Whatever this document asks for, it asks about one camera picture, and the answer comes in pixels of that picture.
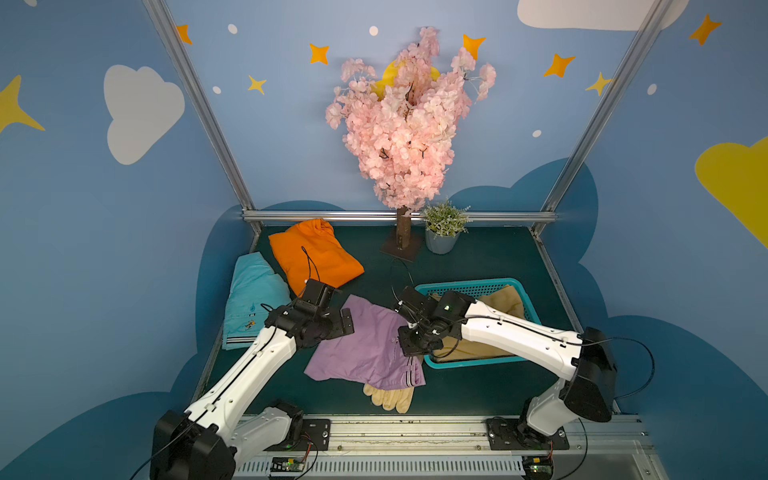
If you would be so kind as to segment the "teal plastic basket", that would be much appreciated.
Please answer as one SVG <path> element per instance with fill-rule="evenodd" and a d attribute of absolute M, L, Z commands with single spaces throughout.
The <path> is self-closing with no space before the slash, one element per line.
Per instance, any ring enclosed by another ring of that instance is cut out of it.
<path fill-rule="evenodd" d="M 507 288 L 513 288 L 516 291 L 518 299 L 515 300 L 505 294 L 503 299 L 500 301 L 492 301 L 490 306 L 496 309 L 501 306 L 501 310 L 506 313 L 540 325 L 541 321 L 539 316 L 536 313 L 525 288 L 514 278 L 427 283 L 415 287 L 419 293 L 434 298 L 440 297 L 446 291 L 456 291 L 476 299 L 493 296 L 498 291 L 503 291 Z M 426 364 L 436 370 L 522 361 L 524 361 L 524 358 L 520 356 L 512 355 L 511 353 L 504 352 L 500 349 L 493 349 L 491 346 L 482 346 L 478 343 L 465 342 L 464 340 L 458 342 L 452 338 L 444 340 L 444 349 L 437 353 L 437 357 L 429 356 L 425 359 Z"/>

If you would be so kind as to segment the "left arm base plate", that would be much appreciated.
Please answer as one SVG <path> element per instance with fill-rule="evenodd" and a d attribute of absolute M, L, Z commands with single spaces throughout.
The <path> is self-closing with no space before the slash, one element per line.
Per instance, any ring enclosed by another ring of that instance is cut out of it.
<path fill-rule="evenodd" d="M 306 450 L 310 444 L 313 444 L 313 450 L 327 451 L 329 448 L 331 426 L 332 422 L 330 419 L 303 419 L 300 424 L 293 423 L 289 427 L 286 439 L 269 447 L 268 451 L 300 451 Z"/>

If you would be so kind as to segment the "purple striped pants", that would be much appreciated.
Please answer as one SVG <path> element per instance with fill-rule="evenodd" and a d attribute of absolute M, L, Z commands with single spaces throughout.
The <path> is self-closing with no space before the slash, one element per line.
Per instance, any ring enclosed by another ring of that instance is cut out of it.
<path fill-rule="evenodd" d="M 404 355 L 398 329 L 406 321 L 395 311 L 351 295 L 354 333 L 322 341 L 304 373 L 315 381 L 347 380 L 379 390 L 402 390 L 426 384 L 420 357 Z"/>

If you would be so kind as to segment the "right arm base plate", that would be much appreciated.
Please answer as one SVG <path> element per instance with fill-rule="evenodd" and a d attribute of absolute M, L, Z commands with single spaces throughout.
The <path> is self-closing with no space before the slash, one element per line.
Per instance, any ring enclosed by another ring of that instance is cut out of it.
<path fill-rule="evenodd" d="M 496 416 L 486 419 L 484 423 L 490 448 L 494 451 L 559 451 L 570 448 L 562 427 L 554 435 L 545 436 L 518 418 Z"/>

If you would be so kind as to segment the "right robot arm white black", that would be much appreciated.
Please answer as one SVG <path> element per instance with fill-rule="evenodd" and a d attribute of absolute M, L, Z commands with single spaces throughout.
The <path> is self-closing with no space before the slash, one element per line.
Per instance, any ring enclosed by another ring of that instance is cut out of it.
<path fill-rule="evenodd" d="M 607 423 L 613 417 L 617 365 L 599 330 L 551 329 L 506 314 L 466 294 L 447 291 L 438 300 L 406 288 L 394 311 L 407 322 L 398 329 L 406 356 L 426 356 L 452 337 L 490 345 L 533 362 L 557 381 L 524 404 L 514 421 L 491 421 L 488 432 L 511 439 L 514 449 L 544 450 L 574 420 Z"/>

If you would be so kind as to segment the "tan long pants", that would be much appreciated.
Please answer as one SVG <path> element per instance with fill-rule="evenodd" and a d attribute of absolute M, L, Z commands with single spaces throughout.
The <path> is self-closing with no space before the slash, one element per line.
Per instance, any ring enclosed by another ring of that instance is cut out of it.
<path fill-rule="evenodd" d="M 467 320 L 461 320 L 449 335 L 441 339 L 442 347 L 433 350 L 428 361 L 434 368 L 459 368 L 494 363 L 508 363 L 520 359 L 517 352 L 522 345 L 513 340 L 516 324 L 526 323 L 526 309 L 521 293 L 510 282 L 494 287 L 481 295 L 466 311 Z"/>

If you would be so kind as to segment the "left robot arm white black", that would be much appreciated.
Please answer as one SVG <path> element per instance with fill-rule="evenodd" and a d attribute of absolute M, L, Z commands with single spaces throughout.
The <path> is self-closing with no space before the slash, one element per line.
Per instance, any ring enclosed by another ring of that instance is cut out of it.
<path fill-rule="evenodd" d="M 151 479 L 231 479 L 257 453 L 286 441 L 298 410 L 270 406 L 242 422 L 271 377 L 303 348 L 354 332 L 348 308 L 286 305 L 272 310 L 256 341 L 184 412 L 166 412 L 153 433 Z"/>

